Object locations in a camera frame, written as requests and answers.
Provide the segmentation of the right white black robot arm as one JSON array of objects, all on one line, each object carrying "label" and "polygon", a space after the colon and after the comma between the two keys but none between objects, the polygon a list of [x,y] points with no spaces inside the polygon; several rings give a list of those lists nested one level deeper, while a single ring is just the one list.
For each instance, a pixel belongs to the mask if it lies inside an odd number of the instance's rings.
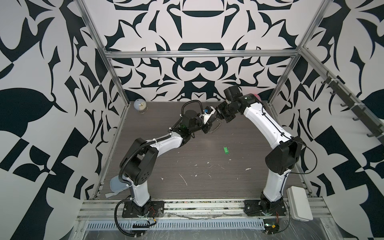
[{"label": "right white black robot arm", "polygon": [[244,115],[259,129],[272,149],[265,158],[269,172],[260,201],[261,210],[269,212],[282,201],[286,180],[299,160],[304,142],[279,126],[256,95],[243,95],[237,86],[225,89],[224,94],[226,100],[217,107],[220,118],[228,123],[236,114]]}]

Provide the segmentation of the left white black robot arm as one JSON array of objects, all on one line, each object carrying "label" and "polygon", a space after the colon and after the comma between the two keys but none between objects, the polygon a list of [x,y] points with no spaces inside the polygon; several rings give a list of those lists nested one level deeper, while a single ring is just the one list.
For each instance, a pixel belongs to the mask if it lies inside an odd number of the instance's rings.
[{"label": "left white black robot arm", "polygon": [[195,132],[208,132],[215,120],[216,110],[207,107],[202,113],[187,110],[162,137],[151,140],[138,138],[129,148],[120,163],[118,180],[129,187],[131,199],[137,207],[144,207],[151,201],[148,191],[150,178],[156,160],[164,153],[185,145]]}]

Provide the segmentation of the light blue pad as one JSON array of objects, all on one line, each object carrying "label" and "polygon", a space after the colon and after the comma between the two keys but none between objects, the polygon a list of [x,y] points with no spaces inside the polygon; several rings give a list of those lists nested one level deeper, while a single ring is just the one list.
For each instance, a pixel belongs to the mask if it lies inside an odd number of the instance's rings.
[{"label": "light blue pad", "polygon": [[115,176],[110,180],[110,193],[105,194],[105,197],[108,199],[110,197],[116,196],[119,193],[129,189],[129,185],[119,181],[119,177]]}]

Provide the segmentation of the white box device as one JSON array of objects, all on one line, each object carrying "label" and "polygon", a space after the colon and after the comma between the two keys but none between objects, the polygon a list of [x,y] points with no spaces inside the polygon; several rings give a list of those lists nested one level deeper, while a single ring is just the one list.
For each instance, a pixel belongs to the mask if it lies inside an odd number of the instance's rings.
[{"label": "white box device", "polygon": [[294,220],[309,222],[313,220],[309,200],[304,188],[292,186],[287,189],[290,213]]}]

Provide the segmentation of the aluminium frame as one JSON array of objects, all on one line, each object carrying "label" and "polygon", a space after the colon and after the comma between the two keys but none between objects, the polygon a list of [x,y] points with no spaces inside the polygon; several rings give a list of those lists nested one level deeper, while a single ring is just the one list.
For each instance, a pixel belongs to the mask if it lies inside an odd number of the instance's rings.
[{"label": "aluminium frame", "polygon": [[325,80],[326,71],[330,71],[321,61],[311,52],[306,44],[309,42],[309,37],[314,33],[315,28],[320,25],[324,15],[331,5],[331,1],[322,1],[319,9],[317,10],[314,19],[311,21],[309,29],[305,33],[303,41],[295,50],[202,50],[202,51],[128,51],[128,52],[109,52],[106,51],[102,40],[98,34],[96,25],[91,18],[91,14],[86,6],[85,1],[76,1],[76,5],[81,13],[81,17],[86,24],[86,27],[90,30],[90,34],[95,42],[97,49],[101,55],[101,58],[112,76],[112,80],[118,88],[118,92],[122,95],[126,106],[129,106],[129,98],[127,97],[125,90],[121,84],[116,71],[111,64],[111,59],[128,59],[128,58],[213,58],[213,57],[291,57],[286,70],[283,73],[282,81],[275,88],[269,101],[273,102],[277,95],[277,92],[281,90],[282,85],[286,82],[288,75],[293,71],[294,66],[297,64],[300,58],[304,58],[314,70],[320,74]]}]

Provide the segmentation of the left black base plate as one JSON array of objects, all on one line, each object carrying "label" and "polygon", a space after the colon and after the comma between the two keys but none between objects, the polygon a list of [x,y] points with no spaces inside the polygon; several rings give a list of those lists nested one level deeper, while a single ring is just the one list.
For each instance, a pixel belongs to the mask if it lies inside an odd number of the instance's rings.
[{"label": "left black base plate", "polygon": [[138,218],[149,217],[155,218],[161,216],[164,213],[165,202],[164,201],[152,201],[149,200],[143,206],[138,206],[134,201],[124,202],[123,218]]}]

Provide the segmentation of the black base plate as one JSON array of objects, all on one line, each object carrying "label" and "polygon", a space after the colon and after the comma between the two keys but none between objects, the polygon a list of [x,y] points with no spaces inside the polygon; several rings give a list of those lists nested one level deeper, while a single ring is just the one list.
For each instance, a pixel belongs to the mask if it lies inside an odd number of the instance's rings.
[{"label": "black base plate", "polygon": [[138,206],[134,201],[124,202],[123,218],[138,218],[149,217],[155,218],[161,216],[164,213],[165,202],[164,201],[152,201],[149,200],[143,206]]},{"label": "black base plate", "polygon": [[267,199],[244,200],[244,213],[249,217],[254,216],[285,216],[287,207],[283,199],[270,202]]}]

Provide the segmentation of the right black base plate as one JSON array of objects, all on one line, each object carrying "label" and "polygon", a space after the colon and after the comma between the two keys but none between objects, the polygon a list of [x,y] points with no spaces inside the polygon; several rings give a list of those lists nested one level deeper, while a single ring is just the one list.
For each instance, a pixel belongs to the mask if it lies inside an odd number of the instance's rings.
[{"label": "right black base plate", "polygon": [[249,217],[254,216],[285,216],[287,207],[283,199],[270,202],[267,199],[244,200],[244,213]]}]

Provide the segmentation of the wall hook rail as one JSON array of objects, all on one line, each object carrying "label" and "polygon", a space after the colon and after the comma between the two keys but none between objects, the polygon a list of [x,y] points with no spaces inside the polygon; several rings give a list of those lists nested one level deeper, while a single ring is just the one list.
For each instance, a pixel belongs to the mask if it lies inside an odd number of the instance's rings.
[{"label": "wall hook rail", "polygon": [[370,131],[367,134],[368,138],[376,138],[382,145],[384,144],[384,123],[381,121],[346,85],[335,76],[331,75],[330,71],[326,71],[326,79],[322,85],[327,85],[331,88],[331,100],[337,96],[342,101],[341,107],[352,111],[355,115],[353,120],[362,122],[363,125]]}]

